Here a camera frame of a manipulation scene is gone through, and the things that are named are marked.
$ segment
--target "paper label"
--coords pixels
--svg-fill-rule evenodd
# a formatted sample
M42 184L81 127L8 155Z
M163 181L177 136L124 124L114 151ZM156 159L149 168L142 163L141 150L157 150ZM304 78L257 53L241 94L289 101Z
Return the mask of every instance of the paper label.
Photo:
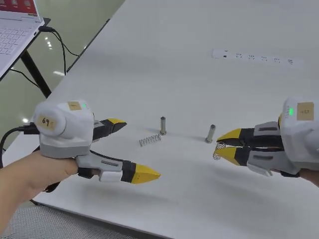
M69 101L68 102L69 108L71 111L80 111L82 110L80 103L77 101Z
M36 126L48 129L50 131L54 131L56 127L56 121L50 117L39 115L38 120L36 122Z
M297 120L298 121L314 121L315 105L313 102L302 102L297 104Z

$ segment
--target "small spring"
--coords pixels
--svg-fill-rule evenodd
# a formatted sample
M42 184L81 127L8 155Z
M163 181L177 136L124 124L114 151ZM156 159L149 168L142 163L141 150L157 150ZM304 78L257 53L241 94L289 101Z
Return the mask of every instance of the small spring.
M221 142L216 145L216 149L221 149L221 148L226 148L226 144ZM220 158L221 157L217 153L213 154L213 159L219 160Z
M148 143L154 143L156 141L161 141L160 134L155 134L147 138L143 138L140 140L141 147L147 145Z

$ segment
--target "black rubber grip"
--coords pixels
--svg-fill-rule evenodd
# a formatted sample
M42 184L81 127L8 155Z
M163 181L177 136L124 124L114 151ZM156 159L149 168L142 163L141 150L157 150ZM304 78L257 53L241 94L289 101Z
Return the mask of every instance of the black rubber grip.
M78 175L87 179L91 179L94 176L92 174L92 168L78 168Z
M286 172L283 172L283 171L280 171L280 174L284 177L289 177L289 178L299 178L300 177L300 174L297 173L297 174L290 174L290 173L286 173Z

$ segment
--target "laptop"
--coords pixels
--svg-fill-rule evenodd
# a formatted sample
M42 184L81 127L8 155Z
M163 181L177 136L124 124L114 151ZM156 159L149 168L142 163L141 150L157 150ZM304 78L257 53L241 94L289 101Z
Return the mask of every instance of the laptop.
M0 0L0 77L43 25L35 0Z

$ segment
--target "metal cylinder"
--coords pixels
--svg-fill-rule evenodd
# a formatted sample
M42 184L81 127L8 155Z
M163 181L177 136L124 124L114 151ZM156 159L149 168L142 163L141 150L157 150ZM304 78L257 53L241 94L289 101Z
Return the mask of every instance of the metal cylinder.
M166 118L163 116L160 118L160 134L165 135L166 134Z
M214 136L214 133L215 133L215 129L216 129L216 126L214 124L212 124L210 126L210 128L209 128L208 136L205 139L206 143L212 143L213 142L213 136Z

